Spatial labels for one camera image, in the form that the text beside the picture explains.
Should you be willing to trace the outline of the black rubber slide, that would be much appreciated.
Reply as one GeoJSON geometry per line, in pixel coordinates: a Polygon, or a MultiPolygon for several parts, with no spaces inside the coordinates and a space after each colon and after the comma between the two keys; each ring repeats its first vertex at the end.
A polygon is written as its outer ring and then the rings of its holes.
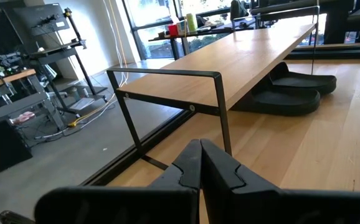
{"type": "Polygon", "coordinates": [[[289,70],[285,62],[280,62],[268,74],[274,86],[316,90],[321,96],[335,91],[337,78],[334,75],[309,75],[289,70]]]}
{"type": "Polygon", "coordinates": [[[320,106],[321,96],[316,90],[287,88],[261,80],[236,104],[233,111],[272,114],[280,116],[303,116],[320,106]]]}

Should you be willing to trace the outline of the black monitor cart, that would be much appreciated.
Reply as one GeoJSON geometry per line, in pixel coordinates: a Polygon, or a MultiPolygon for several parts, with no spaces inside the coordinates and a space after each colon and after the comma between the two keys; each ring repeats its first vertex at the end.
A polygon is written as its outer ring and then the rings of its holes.
{"type": "Polygon", "coordinates": [[[81,38],[72,19],[72,11],[69,8],[62,9],[60,4],[54,3],[30,7],[17,7],[7,10],[5,13],[20,39],[26,36],[38,37],[49,35],[51,33],[58,33],[60,30],[73,29],[76,35],[75,39],[72,39],[67,44],[57,44],[56,47],[47,48],[41,51],[28,50],[28,59],[31,64],[41,66],[46,72],[48,64],[58,62],[59,60],[71,56],[76,57],[88,85],[88,87],[86,87],[85,97],[89,98],[91,102],[99,99],[103,99],[106,103],[108,102],[105,95],[101,95],[95,90],[75,49],[79,46],[86,49],[87,46],[86,40],[81,38]]]}

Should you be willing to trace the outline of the wooden shelf black metal frame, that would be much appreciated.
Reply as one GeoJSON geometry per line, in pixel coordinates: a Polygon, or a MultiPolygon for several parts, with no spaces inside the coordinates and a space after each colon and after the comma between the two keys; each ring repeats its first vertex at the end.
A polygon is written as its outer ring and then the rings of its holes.
{"type": "Polygon", "coordinates": [[[187,123],[198,131],[202,129],[202,119],[216,117],[224,149],[232,153],[228,111],[317,26],[317,22],[311,22],[291,28],[238,31],[162,69],[108,71],[134,145],[142,150],[127,98],[195,112],[187,123]],[[120,71],[141,73],[143,77],[118,87],[114,74],[120,71]]]}

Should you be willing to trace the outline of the wooden-top workbench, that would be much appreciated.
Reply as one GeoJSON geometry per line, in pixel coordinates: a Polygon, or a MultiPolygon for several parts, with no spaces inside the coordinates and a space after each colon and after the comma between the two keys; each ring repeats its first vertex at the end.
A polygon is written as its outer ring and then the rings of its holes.
{"type": "Polygon", "coordinates": [[[21,78],[25,78],[31,75],[35,75],[36,71],[34,69],[28,69],[28,70],[24,70],[21,73],[17,73],[14,75],[9,75],[7,77],[3,77],[2,79],[0,79],[0,86],[4,84],[4,82],[13,82],[15,80],[21,79],[21,78]]]}

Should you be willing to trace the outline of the yellow-green spool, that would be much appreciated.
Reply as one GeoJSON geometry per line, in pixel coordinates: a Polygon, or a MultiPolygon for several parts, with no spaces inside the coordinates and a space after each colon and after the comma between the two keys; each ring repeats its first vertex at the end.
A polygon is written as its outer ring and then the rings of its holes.
{"type": "Polygon", "coordinates": [[[197,18],[193,13],[186,14],[187,26],[189,33],[196,33],[198,29],[197,18]]]}

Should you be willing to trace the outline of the black aluminium table frame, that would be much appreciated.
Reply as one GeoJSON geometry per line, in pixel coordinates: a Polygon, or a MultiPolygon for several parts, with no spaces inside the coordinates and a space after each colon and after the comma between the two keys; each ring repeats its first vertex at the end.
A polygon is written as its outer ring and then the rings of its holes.
{"type": "MultiPolygon", "coordinates": [[[[335,62],[337,60],[360,60],[360,43],[356,44],[329,44],[320,45],[315,55],[312,55],[313,47],[303,46],[293,50],[285,58],[301,62],[303,60],[315,59],[323,62],[335,62]]],[[[195,112],[183,110],[170,117],[163,124],[150,131],[145,137],[140,139],[142,150],[139,151],[135,145],[130,146],[117,158],[103,166],[96,173],[88,177],[82,185],[106,185],[118,177],[127,168],[131,167],[138,160],[143,160],[152,166],[162,169],[163,163],[148,157],[146,154],[175,132],[181,125],[187,123],[196,115],[195,112]]]]}

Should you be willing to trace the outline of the black window-side table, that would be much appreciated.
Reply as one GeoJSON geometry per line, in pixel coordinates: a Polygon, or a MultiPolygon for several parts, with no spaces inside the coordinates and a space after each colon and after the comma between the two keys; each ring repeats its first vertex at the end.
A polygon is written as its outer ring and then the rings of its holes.
{"type": "Polygon", "coordinates": [[[171,44],[171,50],[173,53],[173,57],[175,60],[179,59],[181,57],[181,54],[179,53],[179,47],[177,45],[177,39],[182,39],[182,48],[183,48],[183,54],[187,55],[189,54],[189,44],[188,44],[188,37],[199,37],[199,36],[210,36],[213,35],[219,36],[219,39],[223,38],[226,35],[229,35],[233,32],[237,31],[243,31],[243,30],[253,30],[255,29],[255,22],[256,20],[252,17],[245,17],[245,18],[236,18],[234,21],[232,21],[230,24],[224,24],[221,26],[218,26],[216,28],[212,27],[204,27],[197,30],[197,32],[194,33],[186,33],[183,35],[169,35],[167,37],[155,37],[149,42],[159,41],[159,40],[168,40],[171,44]]]}

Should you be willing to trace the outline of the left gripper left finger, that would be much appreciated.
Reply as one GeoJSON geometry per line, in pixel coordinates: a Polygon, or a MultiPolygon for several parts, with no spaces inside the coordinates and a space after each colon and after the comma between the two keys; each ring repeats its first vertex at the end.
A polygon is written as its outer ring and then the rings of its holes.
{"type": "Polygon", "coordinates": [[[202,145],[192,140],[146,187],[61,187],[35,206],[36,224],[199,224],[202,145]]]}

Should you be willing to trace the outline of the dark grey monitor desk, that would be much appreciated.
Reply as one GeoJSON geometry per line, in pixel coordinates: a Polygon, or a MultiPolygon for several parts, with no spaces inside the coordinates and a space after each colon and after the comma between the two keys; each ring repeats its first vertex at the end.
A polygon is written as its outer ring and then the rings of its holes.
{"type": "Polygon", "coordinates": [[[257,6],[250,10],[252,15],[287,11],[311,6],[319,6],[320,0],[258,0],[257,6]]]}

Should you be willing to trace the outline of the pink cloth bundle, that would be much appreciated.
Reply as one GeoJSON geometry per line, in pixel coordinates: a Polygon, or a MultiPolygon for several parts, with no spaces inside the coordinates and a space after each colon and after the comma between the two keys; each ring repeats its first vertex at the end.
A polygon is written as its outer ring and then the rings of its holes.
{"type": "Polygon", "coordinates": [[[30,119],[35,118],[35,116],[36,116],[35,113],[26,111],[26,112],[20,114],[18,117],[10,119],[10,122],[14,125],[20,125],[30,119]]]}

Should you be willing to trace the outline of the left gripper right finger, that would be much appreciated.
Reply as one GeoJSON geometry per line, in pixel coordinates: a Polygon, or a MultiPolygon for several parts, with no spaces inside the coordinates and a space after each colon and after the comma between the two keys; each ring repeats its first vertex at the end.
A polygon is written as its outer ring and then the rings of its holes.
{"type": "Polygon", "coordinates": [[[213,142],[201,146],[211,224],[360,224],[360,192],[281,189],[213,142]]]}

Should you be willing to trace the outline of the dark office chair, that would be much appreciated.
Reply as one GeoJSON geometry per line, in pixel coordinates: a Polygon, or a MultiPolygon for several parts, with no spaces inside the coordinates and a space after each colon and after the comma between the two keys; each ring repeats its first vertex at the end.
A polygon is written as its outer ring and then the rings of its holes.
{"type": "Polygon", "coordinates": [[[230,20],[248,16],[248,6],[245,1],[232,0],[230,3],[230,20]]]}

